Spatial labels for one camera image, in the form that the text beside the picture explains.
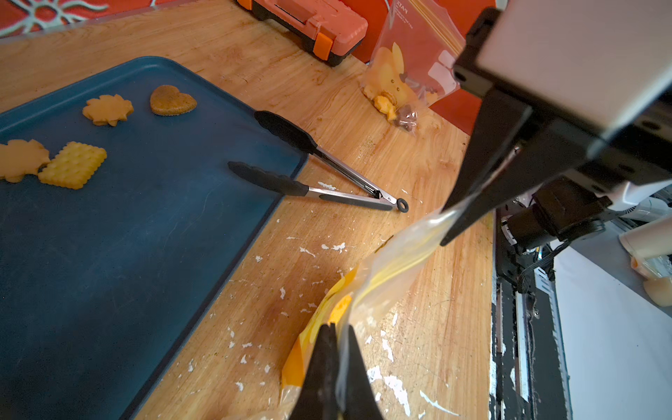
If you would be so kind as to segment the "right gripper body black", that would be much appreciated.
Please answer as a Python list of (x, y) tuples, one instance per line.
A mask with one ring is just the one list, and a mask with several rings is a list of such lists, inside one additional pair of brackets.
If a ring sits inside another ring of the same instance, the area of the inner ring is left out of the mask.
[(602, 166), (637, 184), (671, 176), (671, 4), (512, 1), (488, 8), (453, 72), (497, 90), (539, 121), (562, 119), (604, 148)]

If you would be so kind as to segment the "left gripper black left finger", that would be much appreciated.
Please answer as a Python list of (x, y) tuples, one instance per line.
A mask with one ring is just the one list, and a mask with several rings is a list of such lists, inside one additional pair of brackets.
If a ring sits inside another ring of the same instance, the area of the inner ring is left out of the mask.
[(338, 373), (339, 350), (335, 325), (322, 325), (302, 390), (289, 419), (338, 419), (339, 406), (335, 392)]

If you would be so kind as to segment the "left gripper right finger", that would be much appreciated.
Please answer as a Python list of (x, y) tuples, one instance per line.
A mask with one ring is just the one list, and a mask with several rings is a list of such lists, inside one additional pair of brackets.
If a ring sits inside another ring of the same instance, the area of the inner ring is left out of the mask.
[(345, 419), (378, 419), (383, 415), (370, 387), (367, 368), (350, 325), (342, 346), (342, 414)]

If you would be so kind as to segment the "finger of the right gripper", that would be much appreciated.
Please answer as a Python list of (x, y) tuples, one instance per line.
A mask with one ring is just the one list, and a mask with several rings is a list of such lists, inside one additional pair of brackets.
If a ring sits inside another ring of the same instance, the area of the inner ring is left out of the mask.
[(592, 159), (593, 135), (567, 122), (546, 124), (481, 190), (458, 203), (463, 211), (440, 244), (448, 245), (506, 201)]
[(458, 178), (444, 209), (481, 190), (491, 173), (513, 148), (514, 141), (533, 113), (527, 103), (490, 89), (483, 98)]

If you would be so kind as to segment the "bag with cream bear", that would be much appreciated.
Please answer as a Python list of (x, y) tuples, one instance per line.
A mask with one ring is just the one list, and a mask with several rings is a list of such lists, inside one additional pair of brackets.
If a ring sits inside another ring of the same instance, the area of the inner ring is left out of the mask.
[(465, 44), (439, 3), (392, 1), (362, 93), (389, 123), (413, 133), (422, 110), (460, 89), (453, 67)]

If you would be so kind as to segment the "clear bag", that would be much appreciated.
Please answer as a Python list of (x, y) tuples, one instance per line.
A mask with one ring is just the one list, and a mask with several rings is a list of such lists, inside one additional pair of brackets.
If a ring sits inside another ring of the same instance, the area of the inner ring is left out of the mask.
[(302, 390), (317, 335), (323, 325), (334, 324), (339, 350), (335, 385), (339, 418), (342, 414), (342, 346), (348, 327), (358, 334), (378, 321), (407, 292), (462, 213), (462, 203), (439, 209), (390, 237), (378, 250), (357, 264), (322, 299), (303, 331), (297, 336), (281, 372), (278, 406), (255, 414), (256, 419), (289, 419)]

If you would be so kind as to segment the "dark blue tray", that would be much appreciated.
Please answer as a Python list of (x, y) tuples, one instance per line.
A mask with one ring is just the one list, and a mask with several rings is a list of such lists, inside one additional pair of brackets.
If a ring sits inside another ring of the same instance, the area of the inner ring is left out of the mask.
[[(155, 115), (172, 85), (197, 102)], [(130, 100), (117, 126), (82, 115)], [(306, 154), (254, 110), (169, 59), (142, 57), (1, 116), (1, 138), (108, 157), (80, 190), (1, 185), (1, 416), (119, 419), (138, 412), (281, 201), (229, 170), (296, 177)]]

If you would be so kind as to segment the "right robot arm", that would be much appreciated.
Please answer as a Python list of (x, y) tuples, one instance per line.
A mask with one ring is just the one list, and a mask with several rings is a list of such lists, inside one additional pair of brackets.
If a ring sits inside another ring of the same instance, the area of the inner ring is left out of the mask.
[(502, 222), (507, 279), (516, 257), (553, 240), (601, 233), (671, 182), (671, 4), (512, 1), (487, 8), (455, 62), (481, 99), (444, 209), (450, 243), (522, 194), (531, 206)]

